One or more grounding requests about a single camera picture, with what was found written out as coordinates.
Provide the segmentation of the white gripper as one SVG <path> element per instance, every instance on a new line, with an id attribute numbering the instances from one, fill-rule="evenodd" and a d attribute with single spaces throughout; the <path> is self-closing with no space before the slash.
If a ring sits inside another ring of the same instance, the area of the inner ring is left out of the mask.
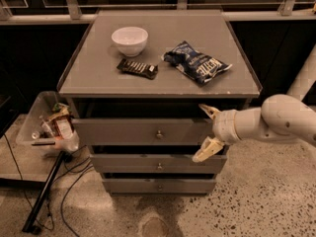
<path id="1" fill-rule="evenodd" d="M 203 162 L 218 153 L 224 147 L 224 143 L 232 145 L 240 141 L 235 128 L 236 110 L 221 112 L 219 109 L 206 104 L 199 104 L 198 106 L 213 119 L 212 130 L 216 138 L 208 136 L 203 141 L 200 149 L 193 156 L 193 161 L 196 163 Z"/>

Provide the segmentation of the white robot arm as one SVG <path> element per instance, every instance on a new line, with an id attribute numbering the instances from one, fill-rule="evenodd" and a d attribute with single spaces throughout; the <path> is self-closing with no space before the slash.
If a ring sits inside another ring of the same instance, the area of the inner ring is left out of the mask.
<path id="1" fill-rule="evenodd" d="M 259 108 L 220 111 L 200 104 L 212 119 L 213 138 L 209 136 L 193 156 L 198 163 L 219 152 L 225 145 L 241 140 L 286 143 L 301 139 L 316 146 L 316 112 L 303 103 L 316 80 L 316 46 L 306 58 L 287 94 L 266 98 Z"/>

